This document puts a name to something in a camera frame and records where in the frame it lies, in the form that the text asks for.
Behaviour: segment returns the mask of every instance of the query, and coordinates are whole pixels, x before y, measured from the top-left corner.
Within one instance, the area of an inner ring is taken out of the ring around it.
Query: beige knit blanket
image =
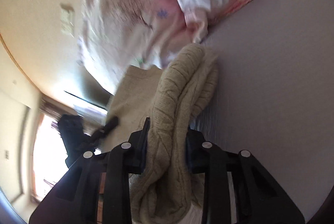
[[[217,84],[215,55],[206,47],[184,47],[169,67],[144,71],[130,67],[111,103],[108,117],[120,126],[104,142],[103,151],[128,140],[151,118],[146,168],[129,177],[132,219],[143,224],[178,223],[191,202],[201,206],[203,180],[185,163],[189,122],[209,103]]]

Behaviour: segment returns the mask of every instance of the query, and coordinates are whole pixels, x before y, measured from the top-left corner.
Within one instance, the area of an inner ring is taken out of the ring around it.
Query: metal rivet
[[[212,147],[212,143],[208,142],[208,141],[205,141],[205,142],[202,143],[202,147],[203,148],[211,148]]]
[[[241,151],[241,156],[243,156],[243,157],[249,157],[249,156],[251,156],[251,153],[249,152],[249,151],[247,151],[247,150],[243,150],[243,151]]]
[[[93,156],[93,153],[91,151],[87,151],[83,154],[84,158],[91,158]]]
[[[121,147],[123,148],[123,149],[128,149],[128,148],[131,148],[131,143],[129,143],[129,142],[124,142],[122,145],[121,145]]]

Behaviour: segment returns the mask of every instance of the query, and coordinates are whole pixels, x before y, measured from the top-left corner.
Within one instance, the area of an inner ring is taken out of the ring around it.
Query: wooden trim
[[[18,155],[18,172],[19,172],[19,184],[20,184],[20,194],[15,197],[13,200],[10,202],[12,204],[15,203],[24,194],[24,189],[23,189],[23,178],[22,178],[22,148],[23,148],[23,139],[24,139],[24,131],[26,129],[27,125],[27,120],[29,116],[30,108],[26,106],[25,112],[24,112],[24,117],[22,120],[22,125],[21,125],[21,131],[20,131],[20,141],[19,141],[19,155]]]
[[[15,58],[13,57],[12,53],[10,52],[10,50],[8,49],[5,41],[2,38],[2,35],[0,33],[0,41],[3,45],[3,47],[5,48],[7,54],[9,55],[10,59],[14,62],[14,64],[16,65],[16,67],[20,70],[20,72],[28,79],[28,81],[34,86],[35,89],[37,89],[40,93],[41,90],[35,85],[35,83],[27,76],[27,74],[24,72],[24,70],[20,67],[20,65],[17,63],[17,61],[15,60]]]
[[[35,135],[35,139],[33,140],[33,146],[32,146],[32,165],[30,166],[31,169],[31,199],[34,202],[38,202],[39,201],[36,199],[36,180],[35,180],[35,172],[34,172],[34,148],[35,148],[35,142],[36,142],[36,137],[37,137],[37,132],[40,128],[40,126],[42,125],[43,119],[44,119],[45,115],[42,112],[39,112],[39,118],[38,118],[38,125],[37,125],[37,130],[36,130],[36,135]]]

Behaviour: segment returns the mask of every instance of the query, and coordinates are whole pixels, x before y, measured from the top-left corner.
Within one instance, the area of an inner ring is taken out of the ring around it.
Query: light switch
[[[61,31],[74,37],[74,10],[68,6],[61,6]]]

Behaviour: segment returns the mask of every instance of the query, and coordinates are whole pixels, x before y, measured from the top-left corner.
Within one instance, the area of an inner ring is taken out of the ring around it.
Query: gray surface
[[[334,185],[334,0],[254,0],[204,43],[220,79],[198,128],[251,151],[309,220]]]

